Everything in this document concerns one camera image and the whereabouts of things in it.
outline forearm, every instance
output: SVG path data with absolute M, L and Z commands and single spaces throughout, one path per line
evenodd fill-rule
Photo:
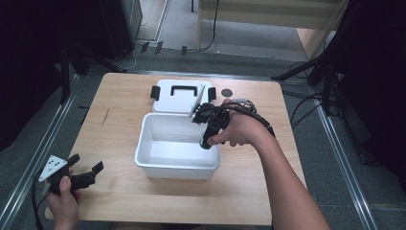
M 76 222 L 73 221 L 56 221 L 55 230 L 74 230 L 76 229 Z
M 295 174 L 277 140 L 262 135 L 259 153 L 276 229 L 328 229 L 325 217 Z

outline human hand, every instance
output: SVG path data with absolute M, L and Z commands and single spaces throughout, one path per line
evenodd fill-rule
M 71 194 L 71 185 L 70 178 L 63 176 L 59 183 L 60 196 L 50 193 L 46 198 L 55 218 L 55 229 L 75 229 L 78 222 L 79 207 Z
M 230 99 L 224 100 L 223 104 L 230 102 Z M 236 112 L 229 111 L 230 122 L 228 126 L 220 133 L 212 136 L 208 140 L 209 145 L 218 145 L 220 143 L 230 141 L 230 146 L 234 147 L 237 144 L 252 146 L 260 145 L 263 138 L 272 136 L 268 130 L 256 119 Z

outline gray floor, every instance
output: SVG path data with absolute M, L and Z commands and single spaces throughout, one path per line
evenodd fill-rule
M 181 46 L 187 45 L 194 48 L 197 20 L 195 18 L 196 12 L 191 12 L 190 1 L 170 0 L 159 36 L 159 40 L 164 41 L 164 47 L 180 49 Z M 292 28 L 269 27 L 268 30 L 272 31 L 269 35 L 262 34 L 266 31 L 262 26 L 255 30 L 251 27 L 247 28 L 245 24 L 229 25 L 228 23 L 217 24 L 216 46 L 208 54 L 188 53 L 181 57 L 180 51 L 164 50 L 161 55 L 155 56 L 153 48 L 150 48 L 144 54 L 134 53 L 137 62 L 128 72 L 221 74 L 224 78 L 270 81 L 269 77 L 287 72 L 294 61 L 306 61 L 305 52 L 295 34 L 296 31 Z M 254 37 L 258 39 L 255 47 L 250 43 Z M 120 61 L 120 64 L 130 66 L 133 61 L 133 57 L 128 56 Z M 75 143 L 80 122 L 86 113 L 86 109 L 79 106 L 91 104 L 102 75 L 106 72 L 105 68 L 97 63 L 91 62 L 91 66 L 88 76 L 80 77 L 78 94 L 48 154 L 67 157 Z M 297 77 L 284 82 L 282 89 L 311 94 L 305 80 Z M 21 177 L 42 135 L 51 123 L 58 108 L 59 97 L 60 91 L 57 91 L 27 124 L 18 139 L 9 148 L 0 152 L 0 176 L 4 178 L 3 183 L 0 184 L 1 207 L 5 207 L 16 181 Z M 288 113 L 291 114 L 301 99 L 290 96 L 284 96 L 284 98 Z M 303 104 L 295 118 L 303 116 L 313 107 L 312 101 Z M 335 130 L 339 134 L 350 165 L 369 202 L 377 227 L 405 229 L 406 195 L 400 189 L 396 178 L 385 168 L 363 165 L 344 121 L 339 117 L 333 117 L 331 120 L 335 124 Z M 319 115 L 314 112 L 303 120 L 294 129 L 294 135 L 307 188 L 319 203 L 331 228 L 362 229 L 362 223 L 354 208 L 346 181 L 337 164 Z M 34 229 L 34 216 L 30 202 L 31 199 L 27 196 L 11 229 Z M 43 215 L 41 217 L 46 229 L 51 229 L 53 223 L 46 220 Z M 108 223 L 81 221 L 79 229 L 108 229 Z
M 156 42 L 161 33 L 169 0 L 140 0 L 140 4 L 143 20 L 140 32 L 138 33 L 138 39 Z

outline small black object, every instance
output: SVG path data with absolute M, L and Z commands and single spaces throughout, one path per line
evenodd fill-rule
M 200 140 L 200 147 L 204 150 L 209 150 L 212 146 L 209 145 L 209 138 L 217 135 L 221 129 L 225 129 L 230 122 L 229 111 L 226 109 L 218 109 L 212 113 L 206 131 L 203 133 L 203 138 Z
M 209 102 L 211 102 L 212 100 L 217 99 L 217 95 L 215 93 L 215 87 L 209 88 L 208 92 L 209 92 Z
M 71 156 L 64 167 L 51 175 L 51 187 L 49 192 L 60 195 L 59 183 L 60 179 L 65 175 L 70 176 L 72 183 L 71 193 L 74 196 L 75 193 L 73 193 L 73 191 L 88 188 L 90 185 L 96 183 L 96 175 L 103 169 L 102 161 L 92 168 L 92 172 L 86 172 L 79 175 L 69 175 L 69 168 L 75 165 L 79 160 L 80 157 L 78 154 Z
M 149 42 L 144 43 L 143 49 L 141 50 L 141 53 L 146 52 L 148 50 L 148 47 L 149 47 Z
M 151 88 L 151 95 L 150 97 L 152 99 L 155 99 L 155 101 L 159 101 L 159 95 L 161 94 L 161 87 L 157 85 L 153 85 Z
M 164 41 L 160 41 L 158 42 L 158 46 L 155 49 L 155 55 L 159 55 L 161 54 L 161 50 L 162 50 L 162 45 L 164 44 Z
M 188 47 L 182 46 L 182 56 L 185 56 L 187 52 L 188 52 Z
M 244 115 L 255 118 L 266 127 L 269 133 L 271 133 L 275 137 L 275 132 L 271 125 L 255 111 L 251 111 L 241 106 L 230 107 L 227 106 L 227 104 L 224 104 L 222 106 L 214 106 L 212 103 L 203 103 L 202 105 L 198 104 L 194 108 L 195 116 L 192 120 L 193 123 L 197 124 L 207 123 L 207 128 L 203 133 L 203 138 L 200 140 L 200 147 L 202 149 L 209 150 L 212 147 L 208 143 L 209 138 L 217 135 L 217 133 L 221 129 L 225 129 L 228 126 L 230 122 L 228 109 L 233 109 Z
M 84 114 L 83 119 L 81 120 L 81 122 L 79 123 L 80 125 L 83 125 L 84 120 L 86 120 L 87 117 L 87 113 L 89 112 L 89 106 L 83 106 L 83 105 L 79 105 L 79 108 L 85 108 L 86 109 L 86 114 Z

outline black handle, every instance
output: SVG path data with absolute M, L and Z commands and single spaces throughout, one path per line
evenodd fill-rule
M 193 90 L 193 95 L 197 97 L 197 87 L 196 86 L 185 86 L 185 85 L 174 85 L 170 89 L 170 95 L 173 96 L 173 93 L 175 92 L 176 89 L 182 89 L 182 90 Z

